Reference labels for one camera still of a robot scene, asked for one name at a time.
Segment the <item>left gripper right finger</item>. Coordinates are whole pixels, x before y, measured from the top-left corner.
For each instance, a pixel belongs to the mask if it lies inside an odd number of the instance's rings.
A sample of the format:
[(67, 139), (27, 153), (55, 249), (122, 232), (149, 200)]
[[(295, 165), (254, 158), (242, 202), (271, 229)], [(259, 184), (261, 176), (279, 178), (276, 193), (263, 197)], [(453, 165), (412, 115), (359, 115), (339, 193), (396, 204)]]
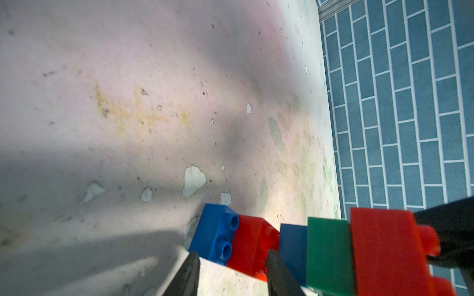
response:
[(268, 250), (265, 265), (269, 296), (305, 296), (301, 286), (276, 250)]

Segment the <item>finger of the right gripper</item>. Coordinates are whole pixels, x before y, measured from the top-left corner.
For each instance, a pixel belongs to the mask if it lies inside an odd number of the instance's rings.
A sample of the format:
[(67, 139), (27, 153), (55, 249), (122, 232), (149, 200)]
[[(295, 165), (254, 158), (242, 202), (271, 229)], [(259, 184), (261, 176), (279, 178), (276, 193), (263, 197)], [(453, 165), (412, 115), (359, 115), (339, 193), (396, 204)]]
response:
[(474, 199), (469, 197), (414, 213), (417, 224), (432, 227), (441, 253), (428, 255), (428, 263), (443, 268), (474, 267)]

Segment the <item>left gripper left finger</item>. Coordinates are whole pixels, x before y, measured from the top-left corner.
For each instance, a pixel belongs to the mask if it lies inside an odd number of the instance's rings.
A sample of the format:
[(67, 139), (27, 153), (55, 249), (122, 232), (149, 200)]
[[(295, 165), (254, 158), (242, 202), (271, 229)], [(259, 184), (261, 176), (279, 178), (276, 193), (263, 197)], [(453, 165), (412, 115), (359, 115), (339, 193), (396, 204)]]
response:
[(190, 252), (163, 296), (197, 296), (200, 267), (199, 254)]

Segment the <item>blue lego brick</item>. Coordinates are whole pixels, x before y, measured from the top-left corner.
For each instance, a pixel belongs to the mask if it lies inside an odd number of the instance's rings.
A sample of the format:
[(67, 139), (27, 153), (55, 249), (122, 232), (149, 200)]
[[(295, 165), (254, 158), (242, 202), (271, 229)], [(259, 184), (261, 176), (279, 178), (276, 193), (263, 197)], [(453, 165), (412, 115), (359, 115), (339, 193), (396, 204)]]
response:
[(207, 203), (202, 211), (189, 252), (225, 266), (232, 255), (232, 241), (239, 215), (225, 205)]
[(306, 285), (307, 227), (282, 223), (279, 250), (281, 259), (300, 286)]

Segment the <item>green long lego brick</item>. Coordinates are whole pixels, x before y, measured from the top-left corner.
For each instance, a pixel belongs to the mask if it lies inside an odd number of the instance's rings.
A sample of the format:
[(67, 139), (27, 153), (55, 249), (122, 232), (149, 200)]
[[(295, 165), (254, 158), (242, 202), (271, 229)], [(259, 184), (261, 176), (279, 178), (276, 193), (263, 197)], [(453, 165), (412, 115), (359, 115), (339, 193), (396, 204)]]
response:
[(345, 220), (307, 219), (306, 286), (325, 296), (355, 296), (353, 248)]

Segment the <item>red lego brick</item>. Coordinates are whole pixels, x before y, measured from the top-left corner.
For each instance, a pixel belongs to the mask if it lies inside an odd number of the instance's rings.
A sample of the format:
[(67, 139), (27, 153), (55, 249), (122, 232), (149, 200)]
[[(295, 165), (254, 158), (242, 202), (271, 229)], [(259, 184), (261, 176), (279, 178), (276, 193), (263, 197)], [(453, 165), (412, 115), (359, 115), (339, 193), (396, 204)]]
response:
[(439, 237), (412, 212), (352, 208), (350, 229), (358, 295), (456, 294), (450, 281), (430, 274), (427, 257), (441, 253)]
[(232, 254), (225, 266), (267, 281), (265, 261), (270, 249), (278, 250), (280, 232), (261, 217), (240, 215), (232, 240)]

